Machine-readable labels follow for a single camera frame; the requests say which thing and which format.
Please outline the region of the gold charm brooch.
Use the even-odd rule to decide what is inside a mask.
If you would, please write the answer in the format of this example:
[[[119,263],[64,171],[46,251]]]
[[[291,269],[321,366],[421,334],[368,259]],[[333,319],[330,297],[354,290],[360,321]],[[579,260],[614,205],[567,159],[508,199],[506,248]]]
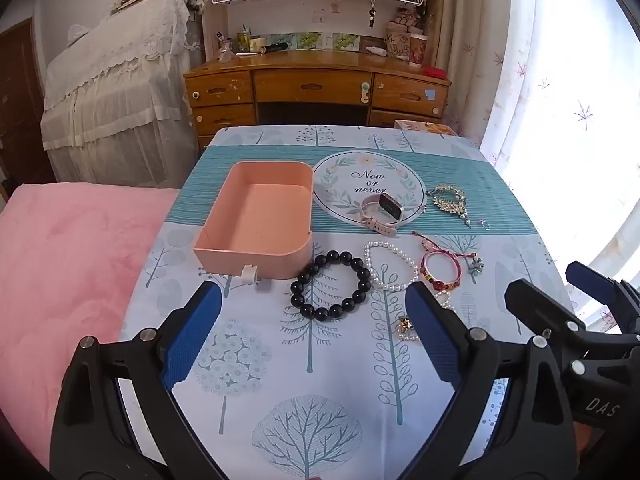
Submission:
[[[413,326],[408,318],[402,316],[398,318],[396,330],[398,333],[398,338],[401,340],[413,340]]]

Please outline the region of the orange magazine stack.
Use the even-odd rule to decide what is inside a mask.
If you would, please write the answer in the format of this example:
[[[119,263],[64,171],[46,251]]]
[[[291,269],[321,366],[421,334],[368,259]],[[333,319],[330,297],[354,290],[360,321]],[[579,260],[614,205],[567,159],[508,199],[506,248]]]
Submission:
[[[417,122],[416,120],[396,119],[395,128],[404,131],[441,134],[442,136],[457,136],[449,126],[436,122]]]

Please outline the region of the pink plastic tray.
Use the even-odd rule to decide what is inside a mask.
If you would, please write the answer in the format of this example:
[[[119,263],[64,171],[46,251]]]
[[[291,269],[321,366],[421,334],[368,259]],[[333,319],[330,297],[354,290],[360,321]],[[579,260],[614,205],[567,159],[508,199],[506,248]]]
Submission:
[[[304,162],[243,160],[221,185],[193,252],[205,271],[245,284],[286,280],[311,259],[314,170]]]

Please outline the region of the silver flower earring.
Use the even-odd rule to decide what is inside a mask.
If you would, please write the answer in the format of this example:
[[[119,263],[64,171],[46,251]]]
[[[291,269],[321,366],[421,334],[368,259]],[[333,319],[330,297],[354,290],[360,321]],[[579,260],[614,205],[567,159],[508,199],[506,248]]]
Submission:
[[[483,273],[484,262],[480,257],[475,257],[469,266],[469,272],[472,276],[479,276]]]

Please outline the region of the red cup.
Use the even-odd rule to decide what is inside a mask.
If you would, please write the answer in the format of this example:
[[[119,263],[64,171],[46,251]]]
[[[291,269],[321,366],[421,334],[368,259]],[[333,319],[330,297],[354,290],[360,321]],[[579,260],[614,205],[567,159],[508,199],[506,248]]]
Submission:
[[[409,64],[414,67],[420,67],[424,64],[426,58],[428,38],[421,34],[411,34],[409,40]]]

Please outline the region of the floral window curtain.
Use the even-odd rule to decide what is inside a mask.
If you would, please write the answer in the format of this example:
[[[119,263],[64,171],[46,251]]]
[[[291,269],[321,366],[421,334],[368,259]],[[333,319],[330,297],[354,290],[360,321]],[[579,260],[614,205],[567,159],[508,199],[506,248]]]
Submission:
[[[617,0],[442,0],[445,120],[553,264],[639,279],[639,38]]]

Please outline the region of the patterned paper bag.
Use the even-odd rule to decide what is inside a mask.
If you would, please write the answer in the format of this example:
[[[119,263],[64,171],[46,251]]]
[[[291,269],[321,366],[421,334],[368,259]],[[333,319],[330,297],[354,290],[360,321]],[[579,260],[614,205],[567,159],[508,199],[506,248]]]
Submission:
[[[410,32],[406,25],[388,22],[385,29],[385,45],[390,58],[408,61],[410,53]]]

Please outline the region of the brown wooden door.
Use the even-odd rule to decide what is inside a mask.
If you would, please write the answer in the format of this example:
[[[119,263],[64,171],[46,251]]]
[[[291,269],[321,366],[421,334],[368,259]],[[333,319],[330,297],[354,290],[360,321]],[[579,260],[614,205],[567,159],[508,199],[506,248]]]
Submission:
[[[1,166],[11,194],[21,184],[45,184],[55,176],[42,145],[43,96],[32,19],[1,33]]]

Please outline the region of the pink fluffy blanket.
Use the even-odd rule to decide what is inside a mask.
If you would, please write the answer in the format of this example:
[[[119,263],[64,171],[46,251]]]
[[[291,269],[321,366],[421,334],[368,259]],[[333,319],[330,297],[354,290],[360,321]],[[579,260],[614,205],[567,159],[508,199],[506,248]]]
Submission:
[[[119,336],[143,263],[178,193],[90,183],[22,185],[1,213],[1,411],[49,463],[79,339]]]

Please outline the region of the red pouch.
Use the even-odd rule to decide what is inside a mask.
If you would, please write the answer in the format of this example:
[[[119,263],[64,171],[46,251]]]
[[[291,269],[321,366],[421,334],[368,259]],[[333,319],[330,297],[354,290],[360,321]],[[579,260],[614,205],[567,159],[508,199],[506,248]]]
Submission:
[[[427,77],[437,78],[437,79],[447,79],[446,70],[442,70],[441,68],[437,68],[434,66],[425,66],[423,69],[423,75]]]

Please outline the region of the wooden desk with drawers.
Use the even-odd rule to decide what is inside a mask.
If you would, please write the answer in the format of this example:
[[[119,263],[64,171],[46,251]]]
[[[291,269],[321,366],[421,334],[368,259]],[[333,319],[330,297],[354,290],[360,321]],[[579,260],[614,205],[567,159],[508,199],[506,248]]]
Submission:
[[[186,73],[184,83],[201,148],[228,127],[438,124],[450,89],[448,79],[394,58],[320,50],[208,62]]]

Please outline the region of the wooden bookshelf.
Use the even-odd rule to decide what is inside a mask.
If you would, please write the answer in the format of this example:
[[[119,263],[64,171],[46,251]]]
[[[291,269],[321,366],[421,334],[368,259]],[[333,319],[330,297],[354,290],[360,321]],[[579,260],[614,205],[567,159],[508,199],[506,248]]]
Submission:
[[[398,9],[424,11],[418,32],[433,50],[442,11],[439,0],[253,0],[235,4],[206,1],[202,15],[205,57],[218,58],[221,32],[232,42],[247,30],[268,44],[285,42],[292,50],[366,52],[385,46],[385,29]]]

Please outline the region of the pink smart watch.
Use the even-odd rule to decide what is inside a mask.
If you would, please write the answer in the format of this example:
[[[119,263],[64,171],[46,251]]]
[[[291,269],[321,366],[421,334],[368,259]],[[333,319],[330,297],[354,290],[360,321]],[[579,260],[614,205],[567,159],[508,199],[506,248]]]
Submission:
[[[395,237],[404,218],[404,208],[386,192],[364,198],[360,204],[360,223],[372,232]]]

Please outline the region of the lace covered piano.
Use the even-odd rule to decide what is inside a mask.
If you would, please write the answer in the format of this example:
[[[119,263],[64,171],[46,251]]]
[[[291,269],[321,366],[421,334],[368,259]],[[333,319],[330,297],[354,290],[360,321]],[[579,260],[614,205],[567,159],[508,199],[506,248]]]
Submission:
[[[56,180],[178,188],[198,159],[183,76],[204,60],[188,0],[106,18],[47,68],[42,145]]]

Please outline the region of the tree pattern tablecloth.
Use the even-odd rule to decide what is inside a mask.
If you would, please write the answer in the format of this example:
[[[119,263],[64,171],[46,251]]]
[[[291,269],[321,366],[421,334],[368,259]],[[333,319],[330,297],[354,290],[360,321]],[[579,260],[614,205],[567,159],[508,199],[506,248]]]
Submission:
[[[193,247],[231,167],[314,170],[312,253],[294,278],[245,284],[204,270]],[[404,208],[395,237],[360,223],[386,192]],[[478,220],[491,229],[484,230]],[[472,259],[484,262],[472,276]],[[504,293],[526,280],[568,304],[559,271],[518,200],[468,140],[397,129],[234,127],[209,141],[157,234],[120,336],[159,326],[205,281],[218,320],[174,396],[231,479],[395,479],[454,389],[419,339],[401,340],[412,280],[437,285],[465,326],[497,340],[530,331]]]

